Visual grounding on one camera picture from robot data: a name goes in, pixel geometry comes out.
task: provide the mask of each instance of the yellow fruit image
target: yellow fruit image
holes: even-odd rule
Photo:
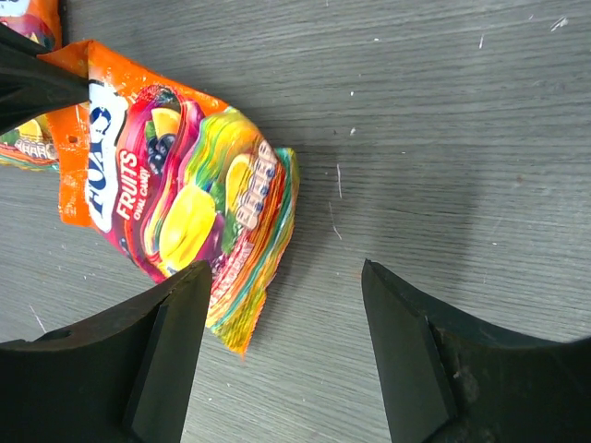
[[[160,257],[172,269],[188,266],[215,221],[215,202],[198,186],[185,186],[175,198],[160,231]]]
[[[225,210],[236,212],[238,198],[247,192],[248,180],[252,176],[250,166],[251,156],[248,154],[236,155],[230,164],[228,175],[225,177]]]
[[[156,129],[156,137],[160,138],[166,134],[178,134],[178,127],[181,124],[181,114],[168,108],[154,108],[151,110],[151,118]]]
[[[43,141],[43,131],[36,120],[29,120],[27,123],[18,127],[21,138],[31,141]]]
[[[47,115],[39,115],[38,117],[35,117],[35,121],[39,124],[39,127],[43,132],[43,137],[51,139],[52,133],[49,130],[49,122],[47,121]]]

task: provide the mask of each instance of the tabletop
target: tabletop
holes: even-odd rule
[[[294,236],[247,358],[205,334],[183,441],[389,441],[366,257],[505,328],[591,333],[587,2],[70,0],[67,21],[298,156]],[[58,181],[0,169],[1,341],[151,285],[60,222]]]

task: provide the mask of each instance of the candy bag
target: candy bag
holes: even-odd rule
[[[0,23],[52,51],[61,47],[58,0],[0,0]],[[0,164],[57,169],[57,152],[44,115],[0,135]]]
[[[90,79],[90,104],[48,116],[62,220],[93,226],[156,282],[207,260],[207,326],[244,353],[294,228],[295,154],[225,102],[98,42],[42,58]]]

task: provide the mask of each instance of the brand logo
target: brand logo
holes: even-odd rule
[[[0,0],[0,16],[21,17],[27,13],[30,0]]]
[[[119,189],[117,140],[127,116],[127,101],[109,85],[92,81],[90,95],[89,174],[86,202],[92,221],[104,233],[111,231],[113,207]]]
[[[27,138],[19,138],[15,143],[15,148],[33,159],[57,160],[57,152],[52,143],[42,143]]]
[[[247,192],[240,198],[236,220],[250,231],[259,225],[259,215],[265,198],[271,190],[277,159],[271,146],[263,140],[259,145],[259,157],[254,163],[255,173],[250,177]]]

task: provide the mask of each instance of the fruit illustration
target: fruit illustration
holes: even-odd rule
[[[249,154],[236,155],[225,177],[225,211],[236,212],[239,197],[248,189],[252,176]]]
[[[210,194],[195,185],[185,186],[160,231],[163,263],[170,269],[181,270],[195,259],[214,258],[219,254],[223,225],[223,217],[216,214]]]
[[[127,240],[124,237],[119,239],[119,246],[123,249],[127,256],[129,256],[129,247],[127,246]]]
[[[18,127],[18,132],[22,138],[27,138],[30,141],[42,141],[43,131],[37,120],[29,120],[27,123]]]
[[[161,175],[166,157],[175,143],[181,114],[169,108],[154,108],[151,117],[152,120],[145,125],[148,162],[151,171]]]
[[[154,122],[156,137],[161,138],[166,134],[176,136],[181,124],[181,114],[173,109],[154,108],[151,110],[151,119]]]
[[[43,20],[33,14],[25,14],[20,17],[2,17],[0,23],[44,46],[49,51],[55,49],[53,33]]]

